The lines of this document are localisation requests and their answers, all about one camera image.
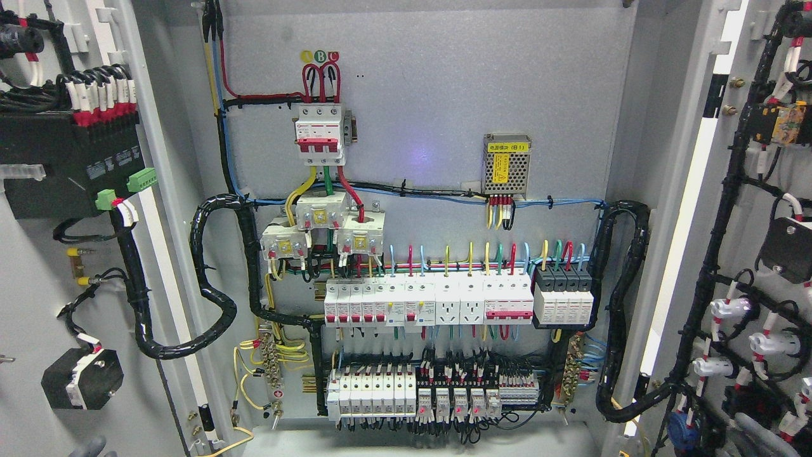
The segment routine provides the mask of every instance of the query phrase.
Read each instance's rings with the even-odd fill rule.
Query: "yellow label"
[[[488,143],[488,152],[527,152],[530,144],[521,141],[509,143]]]
[[[279,253],[281,255],[293,254],[293,245],[290,240],[279,240]]]
[[[510,176],[510,154],[494,154],[494,175],[491,182],[502,184]]]
[[[313,210],[313,222],[316,224],[326,224],[327,223],[327,211],[325,210]]]

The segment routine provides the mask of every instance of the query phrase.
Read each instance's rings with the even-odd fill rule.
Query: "terminal block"
[[[299,106],[296,145],[299,157],[308,165],[340,166],[344,156],[344,108],[339,104],[306,104]]]
[[[262,232],[262,249],[269,263],[280,259],[298,259],[302,269],[307,258],[307,237],[297,227],[291,227],[287,218],[277,217]]]
[[[352,254],[382,255],[384,216],[382,212],[366,213],[363,223],[358,222],[355,214],[347,217],[336,232],[339,254],[344,258]]]
[[[304,194],[296,202],[297,227],[299,230],[340,229],[348,208],[346,192]]]

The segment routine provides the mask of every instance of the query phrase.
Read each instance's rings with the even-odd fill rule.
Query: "green wire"
[[[330,177],[330,167],[324,167],[324,189],[327,195],[333,194],[333,178]]]
[[[555,270],[559,271],[559,265],[561,264],[561,255],[564,253],[564,244],[561,240],[555,242],[555,255],[553,255],[553,259],[555,259]]]
[[[499,243],[499,249],[496,251],[496,274],[502,274],[502,243]]]

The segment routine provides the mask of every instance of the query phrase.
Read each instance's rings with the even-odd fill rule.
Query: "miniature circuit breaker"
[[[285,217],[272,220],[262,232],[262,250],[269,264],[280,259],[298,259],[305,264],[307,237],[297,227],[290,227]]]
[[[485,135],[482,192],[488,195],[525,194],[531,146],[530,137],[523,134]]]
[[[368,212],[364,222],[358,222],[353,215],[344,220],[344,225],[336,231],[336,244],[339,254],[346,258],[352,254],[366,254],[373,257],[383,254],[383,219],[382,212]]]
[[[346,163],[345,112],[343,106],[307,104],[299,106],[296,145],[299,158],[308,165],[339,166]]]
[[[348,208],[346,192],[302,195],[296,202],[297,227],[299,230],[340,229]]]

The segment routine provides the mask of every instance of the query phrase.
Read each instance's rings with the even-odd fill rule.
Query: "circuit breaker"
[[[295,120],[299,158],[308,165],[344,165],[344,115],[339,104],[300,105]]]

